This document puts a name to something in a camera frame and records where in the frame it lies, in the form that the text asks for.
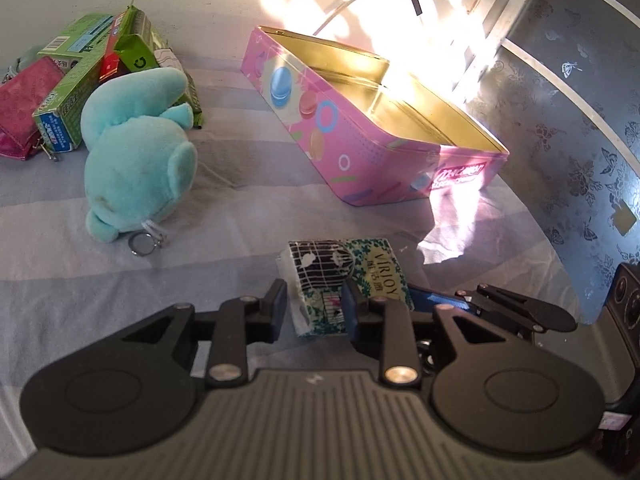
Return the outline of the long green toothpaste box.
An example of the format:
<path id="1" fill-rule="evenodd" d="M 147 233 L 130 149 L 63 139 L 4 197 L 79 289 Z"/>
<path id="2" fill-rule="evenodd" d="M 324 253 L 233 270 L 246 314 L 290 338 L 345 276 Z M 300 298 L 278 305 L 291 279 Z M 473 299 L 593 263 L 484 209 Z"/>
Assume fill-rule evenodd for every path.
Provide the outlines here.
<path id="1" fill-rule="evenodd" d="M 68 153 L 82 142 L 80 116 L 99 83 L 102 54 L 87 56 L 71 68 L 32 113 L 51 153 Z"/>

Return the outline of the striped blue bed sheet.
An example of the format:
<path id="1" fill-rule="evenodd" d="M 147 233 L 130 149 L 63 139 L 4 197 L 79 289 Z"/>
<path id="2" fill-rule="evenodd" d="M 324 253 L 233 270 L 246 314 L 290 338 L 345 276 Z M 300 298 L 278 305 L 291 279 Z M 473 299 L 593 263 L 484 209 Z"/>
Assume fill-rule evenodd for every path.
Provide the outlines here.
<path id="1" fill-rule="evenodd" d="M 175 304 L 259 296 L 291 240 L 384 237 L 416 285 L 488 283 L 579 310 L 548 238 L 503 180 L 480 192 L 356 208 L 329 189 L 237 62 L 184 56 L 205 122 L 198 174 L 141 258 L 87 233 L 84 152 L 1 164 L 1 469 L 34 446 L 18 398 L 41 367 Z"/>

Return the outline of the red cigarette box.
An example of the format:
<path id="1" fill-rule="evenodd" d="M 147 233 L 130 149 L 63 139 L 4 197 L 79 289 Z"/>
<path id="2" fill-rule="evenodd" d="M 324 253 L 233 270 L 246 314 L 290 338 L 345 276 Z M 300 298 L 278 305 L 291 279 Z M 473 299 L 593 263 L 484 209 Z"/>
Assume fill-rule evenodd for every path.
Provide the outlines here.
<path id="1" fill-rule="evenodd" d="M 129 11 L 125 10 L 119 13 L 111 26 L 107 35 L 104 55 L 99 71 L 99 84 L 104 84 L 108 80 L 118 76 L 122 70 L 120 69 L 120 58 L 116 52 L 116 44 L 128 32 L 129 29 Z"/>

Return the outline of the floral tissue pack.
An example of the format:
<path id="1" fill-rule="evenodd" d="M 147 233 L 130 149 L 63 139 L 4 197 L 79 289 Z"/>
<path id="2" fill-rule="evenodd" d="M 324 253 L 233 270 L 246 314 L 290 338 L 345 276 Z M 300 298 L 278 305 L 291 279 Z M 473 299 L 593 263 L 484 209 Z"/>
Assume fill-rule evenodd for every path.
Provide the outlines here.
<path id="1" fill-rule="evenodd" d="M 348 280 L 362 296 L 385 296 L 413 306 L 405 274 L 383 237 L 291 240 L 277 264 L 288 284 L 291 318 L 300 338 L 344 333 L 341 296 Z"/>

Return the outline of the green snack bag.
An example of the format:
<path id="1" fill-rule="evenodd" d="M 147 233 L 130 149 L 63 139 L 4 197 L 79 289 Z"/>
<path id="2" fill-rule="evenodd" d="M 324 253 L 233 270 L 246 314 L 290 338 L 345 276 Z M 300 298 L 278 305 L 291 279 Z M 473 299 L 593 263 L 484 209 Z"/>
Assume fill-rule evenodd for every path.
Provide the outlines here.
<path id="1" fill-rule="evenodd" d="M 194 127 L 203 125 L 203 112 L 198 90 L 191 75 L 176 57 L 168 41 L 155 29 L 146 14 L 133 3 L 127 6 L 119 22 L 114 52 L 130 73 L 172 67 L 186 75 L 188 86 L 177 104 L 189 103 L 193 110 Z"/>

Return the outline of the teal plush toy keychain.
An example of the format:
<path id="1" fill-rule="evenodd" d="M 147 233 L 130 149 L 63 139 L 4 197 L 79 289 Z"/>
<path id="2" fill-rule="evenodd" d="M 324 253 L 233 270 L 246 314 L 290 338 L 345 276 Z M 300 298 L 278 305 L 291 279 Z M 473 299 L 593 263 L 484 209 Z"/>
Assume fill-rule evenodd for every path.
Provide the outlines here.
<path id="1" fill-rule="evenodd" d="M 166 243 L 160 222 L 186 197 L 198 166 L 186 135 L 194 111 L 180 101 L 188 87 L 182 70 L 152 68 L 101 84 L 85 102 L 86 229 L 98 242 L 126 235 L 138 257 Z"/>

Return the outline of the magenta pouch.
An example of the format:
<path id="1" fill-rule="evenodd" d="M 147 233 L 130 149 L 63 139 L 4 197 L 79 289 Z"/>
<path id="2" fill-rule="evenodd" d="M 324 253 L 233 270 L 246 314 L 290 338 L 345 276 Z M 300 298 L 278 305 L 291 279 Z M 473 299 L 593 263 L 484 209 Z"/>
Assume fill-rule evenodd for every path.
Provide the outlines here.
<path id="1" fill-rule="evenodd" d="M 42 135 L 32 114 L 64 77 L 44 56 L 1 86 L 1 156 L 26 160 L 40 149 Z"/>

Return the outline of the teal zipper pencil pouch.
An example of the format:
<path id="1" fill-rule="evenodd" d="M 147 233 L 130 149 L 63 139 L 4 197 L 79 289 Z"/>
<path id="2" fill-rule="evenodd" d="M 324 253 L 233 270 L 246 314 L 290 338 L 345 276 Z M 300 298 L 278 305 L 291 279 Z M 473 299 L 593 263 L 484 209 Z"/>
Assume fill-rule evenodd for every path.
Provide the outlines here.
<path id="1" fill-rule="evenodd" d="M 1 71 L 1 83 L 5 84 L 21 73 L 22 70 L 26 70 L 27 67 L 34 64 L 38 60 L 38 52 L 41 49 L 41 46 L 31 47 L 16 58 L 5 70 Z"/>

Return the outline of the frosted patterned window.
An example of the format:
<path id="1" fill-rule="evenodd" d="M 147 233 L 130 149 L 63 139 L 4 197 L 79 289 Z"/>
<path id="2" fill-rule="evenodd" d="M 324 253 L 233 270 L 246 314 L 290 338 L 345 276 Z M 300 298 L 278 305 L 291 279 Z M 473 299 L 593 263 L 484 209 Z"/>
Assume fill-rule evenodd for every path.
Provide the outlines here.
<path id="1" fill-rule="evenodd" d="M 595 321 L 639 259 L 639 0 L 511 0 L 469 111 Z"/>

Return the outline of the pink macaron tin box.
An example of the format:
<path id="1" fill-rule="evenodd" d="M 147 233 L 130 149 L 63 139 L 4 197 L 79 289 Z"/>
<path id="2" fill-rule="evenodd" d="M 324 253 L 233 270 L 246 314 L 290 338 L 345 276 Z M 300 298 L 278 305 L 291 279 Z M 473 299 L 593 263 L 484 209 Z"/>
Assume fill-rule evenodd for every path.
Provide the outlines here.
<path id="1" fill-rule="evenodd" d="M 459 107 L 377 54 L 259 26 L 242 73 L 332 192 L 352 206 L 479 190 L 509 152 Z"/>

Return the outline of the small green medicine box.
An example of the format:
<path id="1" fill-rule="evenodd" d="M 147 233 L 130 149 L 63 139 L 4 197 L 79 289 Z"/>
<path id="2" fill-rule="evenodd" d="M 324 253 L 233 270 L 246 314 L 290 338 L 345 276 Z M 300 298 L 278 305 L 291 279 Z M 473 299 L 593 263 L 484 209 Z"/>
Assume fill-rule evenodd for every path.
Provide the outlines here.
<path id="1" fill-rule="evenodd" d="M 42 47 L 37 58 L 50 58 L 64 73 L 85 58 L 100 58 L 113 22 L 111 14 L 86 14 Z"/>

